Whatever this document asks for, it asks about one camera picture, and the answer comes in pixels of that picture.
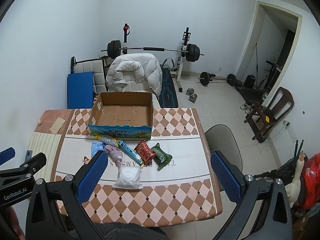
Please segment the blue tissue pack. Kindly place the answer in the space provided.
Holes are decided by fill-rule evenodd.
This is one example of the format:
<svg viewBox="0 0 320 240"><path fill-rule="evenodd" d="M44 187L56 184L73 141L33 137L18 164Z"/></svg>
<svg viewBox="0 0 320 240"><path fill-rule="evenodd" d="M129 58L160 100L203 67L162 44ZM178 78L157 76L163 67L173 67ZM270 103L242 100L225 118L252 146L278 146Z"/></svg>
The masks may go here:
<svg viewBox="0 0 320 240"><path fill-rule="evenodd" d="M105 146L106 145L100 141L93 141L91 145L91 157L93 158L98 151L103 151Z"/></svg>

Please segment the white soft plastic pack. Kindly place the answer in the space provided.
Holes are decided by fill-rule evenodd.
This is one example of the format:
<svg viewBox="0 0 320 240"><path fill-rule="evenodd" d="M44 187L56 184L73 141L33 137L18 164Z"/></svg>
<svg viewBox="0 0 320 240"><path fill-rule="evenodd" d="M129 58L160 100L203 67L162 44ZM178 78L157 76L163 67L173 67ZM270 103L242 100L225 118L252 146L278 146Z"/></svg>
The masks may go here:
<svg viewBox="0 0 320 240"><path fill-rule="evenodd" d="M116 189L139 190L143 188L140 183L142 167L139 166L121 166L118 169L117 181L112 185Z"/></svg>

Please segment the pink purple cloth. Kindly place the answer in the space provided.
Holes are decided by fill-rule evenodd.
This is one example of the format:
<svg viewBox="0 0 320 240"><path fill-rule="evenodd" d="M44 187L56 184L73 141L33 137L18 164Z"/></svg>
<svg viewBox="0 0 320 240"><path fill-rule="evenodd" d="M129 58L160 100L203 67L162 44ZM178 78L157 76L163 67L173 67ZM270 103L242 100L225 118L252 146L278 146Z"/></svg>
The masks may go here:
<svg viewBox="0 0 320 240"><path fill-rule="evenodd" d="M115 146L106 145L104 151L109 154L114 161L121 162L123 159L122 151Z"/></svg>

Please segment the silver yellow scrubbing glove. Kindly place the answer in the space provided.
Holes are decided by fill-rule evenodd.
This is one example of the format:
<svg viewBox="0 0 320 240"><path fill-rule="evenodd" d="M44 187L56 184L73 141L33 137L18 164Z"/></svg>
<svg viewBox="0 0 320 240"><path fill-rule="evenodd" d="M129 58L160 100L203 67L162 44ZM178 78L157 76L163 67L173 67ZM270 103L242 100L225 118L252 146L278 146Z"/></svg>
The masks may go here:
<svg viewBox="0 0 320 240"><path fill-rule="evenodd" d="M119 147L118 141L109 135L96 135L95 139L98 139L105 145L110 145L113 147Z"/></svg>

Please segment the blue long snack tube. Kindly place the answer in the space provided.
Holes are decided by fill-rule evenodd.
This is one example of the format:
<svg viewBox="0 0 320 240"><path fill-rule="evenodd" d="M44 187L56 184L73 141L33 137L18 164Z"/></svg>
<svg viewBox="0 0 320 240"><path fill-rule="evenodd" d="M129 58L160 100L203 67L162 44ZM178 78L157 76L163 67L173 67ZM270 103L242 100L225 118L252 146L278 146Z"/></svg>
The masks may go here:
<svg viewBox="0 0 320 240"><path fill-rule="evenodd" d="M117 143L120 149L130 158L132 158L138 165L141 166L143 164L143 159L141 158L141 156L136 151L131 149L124 141L118 140Z"/></svg>

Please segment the green snack packet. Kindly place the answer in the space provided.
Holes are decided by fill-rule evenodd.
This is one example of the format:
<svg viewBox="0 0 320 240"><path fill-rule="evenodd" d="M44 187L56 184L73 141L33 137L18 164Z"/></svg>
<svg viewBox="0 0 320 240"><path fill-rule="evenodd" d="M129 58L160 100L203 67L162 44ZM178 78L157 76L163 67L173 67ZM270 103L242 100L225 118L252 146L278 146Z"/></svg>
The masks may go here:
<svg viewBox="0 0 320 240"><path fill-rule="evenodd" d="M153 146L151 150L156 155L154 157L154 161L156 162L159 168L163 168L171 162L172 155L164 152L161 149L159 142L155 146Z"/></svg>

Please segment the red snack packet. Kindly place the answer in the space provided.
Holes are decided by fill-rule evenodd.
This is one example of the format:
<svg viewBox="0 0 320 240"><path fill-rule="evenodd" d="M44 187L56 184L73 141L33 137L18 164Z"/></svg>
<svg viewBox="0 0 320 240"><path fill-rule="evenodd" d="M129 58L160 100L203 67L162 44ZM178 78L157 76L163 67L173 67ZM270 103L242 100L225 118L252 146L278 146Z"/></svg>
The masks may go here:
<svg viewBox="0 0 320 240"><path fill-rule="evenodd" d="M140 155L140 157L143 159L144 164L148 165L152 159L155 158L156 154L149 148L146 141L142 139L137 146L135 147L135 151Z"/></svg>

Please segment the red bag with plush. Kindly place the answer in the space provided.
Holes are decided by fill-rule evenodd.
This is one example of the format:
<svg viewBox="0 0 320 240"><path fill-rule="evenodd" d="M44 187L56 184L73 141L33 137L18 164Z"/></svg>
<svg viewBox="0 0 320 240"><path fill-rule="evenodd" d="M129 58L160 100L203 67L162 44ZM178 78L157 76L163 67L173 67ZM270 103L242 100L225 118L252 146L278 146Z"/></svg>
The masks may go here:
<svg viewBox="0 0 320 240"><path fill-rule="evenodd" d="M319 153L306 161L304 157L304 153L298 157L295 175L285 190L291 208L297 205L308 210L319 201Z"/></svg>

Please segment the grey plastic chair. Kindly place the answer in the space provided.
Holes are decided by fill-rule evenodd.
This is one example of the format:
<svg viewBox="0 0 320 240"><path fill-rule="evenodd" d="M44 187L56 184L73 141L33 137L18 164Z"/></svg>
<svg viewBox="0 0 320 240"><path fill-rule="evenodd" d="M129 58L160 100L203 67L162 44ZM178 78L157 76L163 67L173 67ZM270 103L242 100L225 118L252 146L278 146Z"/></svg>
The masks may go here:
<svg viewBox="0 0 320 240"><path fill-rule="evenodd" d="M205 132L210 152L220 151L225 158L240 171L243 162L239 146L231 129L223 124L217 124Z"/></svg>

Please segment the dark wooden chair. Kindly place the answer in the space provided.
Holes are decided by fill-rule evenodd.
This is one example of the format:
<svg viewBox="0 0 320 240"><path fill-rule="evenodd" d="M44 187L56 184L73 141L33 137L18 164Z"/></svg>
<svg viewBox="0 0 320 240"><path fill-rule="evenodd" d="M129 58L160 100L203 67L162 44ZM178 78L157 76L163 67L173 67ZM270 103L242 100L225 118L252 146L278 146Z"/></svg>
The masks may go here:
<svg viewBox="0 0 320 240"><path fill-rule="evenodd" d="M244 123L249 124L254 136L252 140L262 143L267 139L270 130L282 121L295 105L289 90L279 87L267 106L254 103L246 115Z"/></svg>

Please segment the open cardboard box blue print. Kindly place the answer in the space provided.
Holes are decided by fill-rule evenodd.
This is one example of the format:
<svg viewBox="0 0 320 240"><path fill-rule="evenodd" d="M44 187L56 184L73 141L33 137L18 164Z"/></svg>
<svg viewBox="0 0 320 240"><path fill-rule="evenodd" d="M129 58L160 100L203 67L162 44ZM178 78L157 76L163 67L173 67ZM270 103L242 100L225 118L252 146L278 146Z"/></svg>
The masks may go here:
<svg viewBox="0 0 320 240"><path fill-rule="evenodd" d="M92 135L149 140L153 128L152 93L100 93L92 108L87 127Z"/></svg>

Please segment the chrome dumbbell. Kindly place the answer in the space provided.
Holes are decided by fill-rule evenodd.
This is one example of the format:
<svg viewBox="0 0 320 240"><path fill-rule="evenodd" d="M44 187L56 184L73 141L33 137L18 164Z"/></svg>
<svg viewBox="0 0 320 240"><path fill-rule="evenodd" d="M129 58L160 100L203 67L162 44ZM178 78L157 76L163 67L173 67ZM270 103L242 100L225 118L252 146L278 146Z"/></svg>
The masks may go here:
<svg viewBox="0 0 320 240"><path fill-rule="evenodd" d="M185 92L188 96L188 100L192 103L195 103L197 100L197 94L195 94L195 90L193 88L188 88Z"/></svg>

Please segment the barbell on floor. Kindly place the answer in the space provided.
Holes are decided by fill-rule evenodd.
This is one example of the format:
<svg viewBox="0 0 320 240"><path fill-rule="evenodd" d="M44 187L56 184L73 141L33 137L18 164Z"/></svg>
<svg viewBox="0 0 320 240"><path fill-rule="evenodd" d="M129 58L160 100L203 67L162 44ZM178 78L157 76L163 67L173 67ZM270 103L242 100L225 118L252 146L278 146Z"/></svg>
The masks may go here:
<svg viewBox="0 0 320 240"><path fill-rule="evenodd" d="M237 82L237 78L234 74L229 74L226 78L224 77L216 77L215 74L210 74L208 72L202 72L200 77L198 78L200 84L203 86L208 86L210 82L214 80L226 81L230 86L234 86Z"/></svg>

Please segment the black weight bench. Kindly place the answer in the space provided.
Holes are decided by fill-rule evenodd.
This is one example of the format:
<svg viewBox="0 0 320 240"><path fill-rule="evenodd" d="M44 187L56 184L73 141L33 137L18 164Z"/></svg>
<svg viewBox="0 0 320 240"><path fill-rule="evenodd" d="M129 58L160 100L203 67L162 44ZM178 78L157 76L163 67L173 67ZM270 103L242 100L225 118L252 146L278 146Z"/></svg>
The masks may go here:
<svg viewBox="0 0 320 240"><path fill-rule="evenodd" d="M170 72L170 68L165 68L165 63L171 60L172 67L175 66L172 58L167 58L161 65L162 69L162 90L159 96L159 104L162 108L178 108L178 99L174 86L174 82L172 79L172 75Z"/></svg>

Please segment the barbell on rack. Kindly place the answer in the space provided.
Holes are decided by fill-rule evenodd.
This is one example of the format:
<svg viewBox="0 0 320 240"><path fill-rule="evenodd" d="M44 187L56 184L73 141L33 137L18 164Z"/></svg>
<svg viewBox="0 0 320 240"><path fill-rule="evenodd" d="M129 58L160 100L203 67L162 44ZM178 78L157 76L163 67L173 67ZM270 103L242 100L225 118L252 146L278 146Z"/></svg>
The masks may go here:
<svg viewBox="0 0 320 240"><path fill-rule="evenodd" d="M121 55L122 51L128 51L128 50L143 50L143 51L174 51L181 53L182 56L185 57L185 59L188 62L196 62L200 56L204 56L204 54L201 53L200 48L195 44L187 44L187 48L185 50L176 50L176 49L167 49L167 48L159 48L159 47L121 47L121 41L120 40L113 40L107 44L107 48L101 50L101 52L107 52L108 57L111 59L115 59L116 57L119 57Z"/></svg>

